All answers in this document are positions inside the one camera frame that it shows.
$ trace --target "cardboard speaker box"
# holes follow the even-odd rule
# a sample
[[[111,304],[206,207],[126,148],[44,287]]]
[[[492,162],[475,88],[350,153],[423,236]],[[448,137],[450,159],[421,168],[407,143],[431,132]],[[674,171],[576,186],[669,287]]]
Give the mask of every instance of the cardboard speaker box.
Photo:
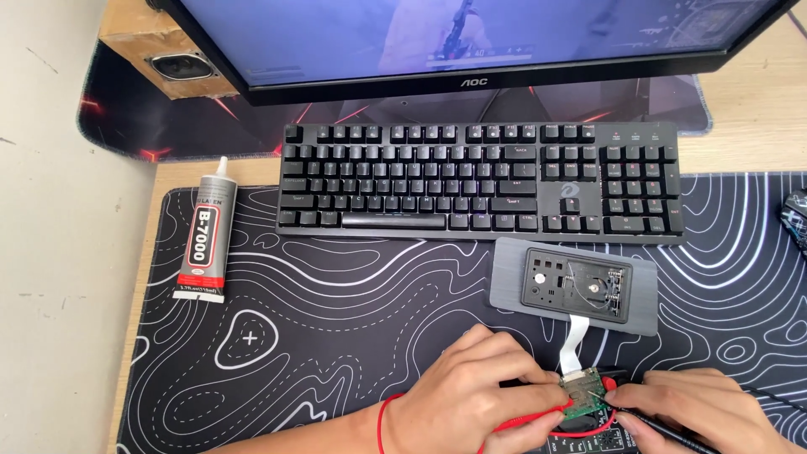
[[[98,38],[171,99],[237,93],[177,23],[144,0],[108,0]]]

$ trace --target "circuit board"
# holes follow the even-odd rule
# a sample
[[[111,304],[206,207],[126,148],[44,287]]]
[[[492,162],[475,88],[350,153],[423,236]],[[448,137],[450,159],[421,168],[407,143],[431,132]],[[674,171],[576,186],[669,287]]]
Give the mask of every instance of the circuit board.
[[[627,322],[630,265],[530,249],[525,270],[521,304]]]
[[[591,391],[601,397],[605,395],[605,387],[600,379],[600,374],[595,368],[588,368],[563,376],[560,380],[560,387],[565,389],[569,393],[571,400],[575,402],[574,405],[563,411],[566,415],[566,420],[608,408],[601,400],[588,393]]]

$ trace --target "aoc logo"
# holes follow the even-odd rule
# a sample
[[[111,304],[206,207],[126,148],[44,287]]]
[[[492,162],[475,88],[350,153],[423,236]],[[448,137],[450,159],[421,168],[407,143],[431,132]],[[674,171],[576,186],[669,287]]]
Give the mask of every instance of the aoc logo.
[[[487,79],[467,79],[461,86],[487,85]]]
[[[568,199],[577,195],[578,192],[580,192],[580,186],[574,183],[566,183],[560,191],[560,196],[564,199]]]

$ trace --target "red-accented mouse pad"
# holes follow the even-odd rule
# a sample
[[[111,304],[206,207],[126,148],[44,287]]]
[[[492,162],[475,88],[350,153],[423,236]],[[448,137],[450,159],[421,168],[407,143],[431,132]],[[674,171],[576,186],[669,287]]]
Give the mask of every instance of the red-accented mouse pad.
[[[713,367],[807,399],[805,260],[779,222],[784,198],[805,185],[802,173],[685,176],[685,246],[597,246],[658,264],[659,334],[590,329],[583,366],[615,364],[637,380]],[[171,297],[195,190],[164,198],[119,453],[204,452],[361,409],[409,389],[479,322],[557,368],[565,322],[485,305],[491,243],[279,238],[276,195],[239,190],[224,304]],[[760,403],[807,446],[807,415]],[[551,441],[552,452],[595,442],[635,452],[618,427]]]
[[[100,41],[78,112],[87,140],[151,162],[279,156],[288,123],[446,121],[672,121],[681,134],[712,125],[693,76],[272,107],[252,107],[240,96],[172,101]]]

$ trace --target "green circuit board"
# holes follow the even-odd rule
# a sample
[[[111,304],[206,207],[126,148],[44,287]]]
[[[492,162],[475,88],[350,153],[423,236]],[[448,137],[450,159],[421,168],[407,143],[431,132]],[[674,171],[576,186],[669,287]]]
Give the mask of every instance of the green circuit board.
[[[568,374],[561,378],[560,386],[569,393],[569,397],[575,402],[573,406],[563,411],[566,420],[608,408],[601,400],[588,393],[591,391],[601,397],[605,395],[605,387],[596,368]]]

